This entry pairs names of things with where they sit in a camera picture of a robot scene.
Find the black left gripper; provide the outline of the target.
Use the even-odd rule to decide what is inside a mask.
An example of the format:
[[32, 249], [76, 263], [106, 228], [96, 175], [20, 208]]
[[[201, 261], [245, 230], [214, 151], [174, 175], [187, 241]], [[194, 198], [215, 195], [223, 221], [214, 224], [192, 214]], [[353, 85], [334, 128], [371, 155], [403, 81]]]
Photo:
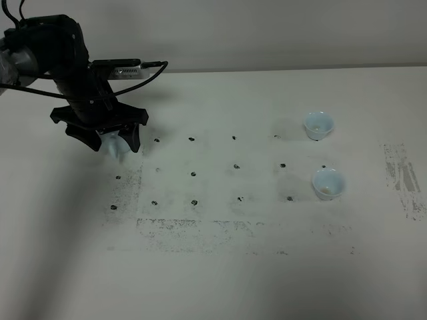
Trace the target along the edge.
[[146, 125], [149, 119], [147, 111], [119, 102], [116, 98], [109, 102], [76, 102], [68, 106], [54, 108], [50, 114], [54, 123], [63, 121], [67, 124], [65, 133], [90, 149], [99, 151], [101, 138], [96, 131], [117, 126], [125, 126], [118, 135], [127, 143], [130, 150], [137, 153], [140, 148], [139, 124]]

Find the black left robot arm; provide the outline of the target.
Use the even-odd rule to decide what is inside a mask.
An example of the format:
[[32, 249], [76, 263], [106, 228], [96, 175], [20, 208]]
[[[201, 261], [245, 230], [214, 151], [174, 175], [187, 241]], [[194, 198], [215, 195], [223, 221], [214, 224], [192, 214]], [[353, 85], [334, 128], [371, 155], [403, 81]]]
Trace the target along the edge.
[[2, 49], [22, 86], [36, 76], [51, 76], [68, 104], [52, 110], [50, 118], [66, 123], [68, 136], [98, 151], [101, 136], [116, 133], [138, 152], [139, 127], [146, 125], [147, 111], [119, 102], [109, 80], [139, 77], [140, 59], [90, 61], [81, 27], [66, 15], [30, 18], [20, 29], [6, 30]]

